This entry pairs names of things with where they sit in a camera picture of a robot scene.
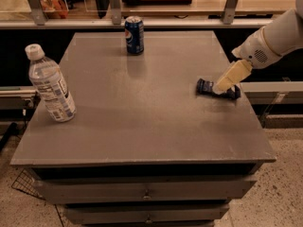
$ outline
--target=gray tabletop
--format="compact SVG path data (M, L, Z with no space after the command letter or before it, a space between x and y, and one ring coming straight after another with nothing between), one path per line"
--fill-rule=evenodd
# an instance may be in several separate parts
M40 103L14 166L272 162L274 152L244 94L196 96L199 78L229 65L211 31L145 32L126 52L124 33L77 33L61 68L76 117L53 121Z

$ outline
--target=white bottle cap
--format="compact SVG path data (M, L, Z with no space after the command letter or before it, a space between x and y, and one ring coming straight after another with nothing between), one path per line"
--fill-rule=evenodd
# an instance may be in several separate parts
M26 47L27 57L31 61L36 61L45 56L39 44L30 44Z

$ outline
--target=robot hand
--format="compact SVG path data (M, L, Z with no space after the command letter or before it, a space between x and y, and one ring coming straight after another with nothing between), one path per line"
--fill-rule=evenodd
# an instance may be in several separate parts
M232 51L243 60L232 64L215 82L214 93L225 92L247 78L252 69L265 68L299 48L303 48L303 0L296 0L296 10L286 11Z

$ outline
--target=bottle label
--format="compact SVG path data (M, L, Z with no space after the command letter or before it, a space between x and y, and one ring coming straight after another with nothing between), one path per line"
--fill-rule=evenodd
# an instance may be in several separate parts
M55 73L45 81L31 79L37 88L45 106L56 121L65 121L73 117L76 112L73 97L68 91L67 84L61 71Z

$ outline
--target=can top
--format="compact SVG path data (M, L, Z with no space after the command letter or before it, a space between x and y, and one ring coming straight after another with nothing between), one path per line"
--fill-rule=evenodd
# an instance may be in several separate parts
M128 23L138 23L138 22L141 22L142 19L140 17L138 17L138 16L130 16L130 17L126 18L126 21Z
M45 56L44 51L42 50L39 44L30 44L26 47L27 57L31 61L36 61Z

